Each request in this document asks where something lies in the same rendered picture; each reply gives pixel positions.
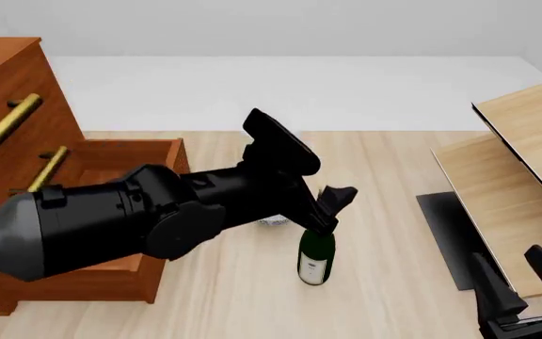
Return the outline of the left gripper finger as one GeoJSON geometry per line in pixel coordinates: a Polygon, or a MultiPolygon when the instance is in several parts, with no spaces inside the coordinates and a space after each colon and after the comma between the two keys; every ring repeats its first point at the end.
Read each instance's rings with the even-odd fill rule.
{"type": "Polygon", "coordinates": [[[309,222],[306,229],[316,234],[333,234],[337,225],[337,219],[314,219],[312,222],[309,222]]]}
{"type": "Polygon", "coordinates": [[[335,188],[326,186],[321,191],[321,205],[331,217],[336,217],[357,196],[358,190],[352,186],[335,188]]]}

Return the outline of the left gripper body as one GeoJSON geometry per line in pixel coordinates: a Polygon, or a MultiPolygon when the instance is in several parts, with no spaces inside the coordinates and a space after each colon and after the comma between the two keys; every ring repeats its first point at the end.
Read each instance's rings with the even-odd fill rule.
{"type": "Polygon", "coordinates": [[[301,177],[295,177],[295,181],[287,190],[283,215],[305,229],[314,219],[336,219],[336,217],[331,217],[321,205],[321,194],[313,197],[301,177]]]}

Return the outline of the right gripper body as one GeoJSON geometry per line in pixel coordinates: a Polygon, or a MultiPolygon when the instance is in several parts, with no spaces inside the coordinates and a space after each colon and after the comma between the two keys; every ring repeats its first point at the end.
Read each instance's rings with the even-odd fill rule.
{"type": "Polygon", "coordinates": [[[484,339],[542,339],[542,315],[518,318],[515,314],[497,318],[487,310],[477,310],[479,332],[484,339]]]}

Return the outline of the dark green wine bottle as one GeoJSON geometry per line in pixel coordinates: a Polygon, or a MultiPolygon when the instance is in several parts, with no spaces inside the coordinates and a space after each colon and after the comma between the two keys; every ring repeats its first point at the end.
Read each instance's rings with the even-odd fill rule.
{"type": "Polygon", "coordinates": [[[334,234],[304,231],[298,247],[297,274],[309,285],[324,284],[330,276],[336,253],[334,234]]]}

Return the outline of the open wooden drawer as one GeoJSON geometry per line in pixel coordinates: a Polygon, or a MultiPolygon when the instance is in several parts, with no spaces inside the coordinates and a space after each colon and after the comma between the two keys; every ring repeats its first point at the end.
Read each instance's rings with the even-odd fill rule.
{"type": "MultiPolygon", "coordinates": [[[[105,183],[143,163],[190,171],[183,141],[85,140],[74,146],[51,183],[85,186],[105,183]]],[[[146,301],[155,300],[165,264],[160,259],[134,255],[42,279],[11,282],[22,301],[146,301]]]]}

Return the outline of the pale wooden rack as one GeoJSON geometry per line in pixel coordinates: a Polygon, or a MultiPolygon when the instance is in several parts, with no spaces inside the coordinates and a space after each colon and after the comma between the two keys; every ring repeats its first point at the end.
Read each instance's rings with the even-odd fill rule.
{"type": "Polygon", "coordinates": [[[520,296],[542,296],[524,257],[542,247],[542,84],[472,109],[489,134],[432,154],[498,272],[520,296]]]}

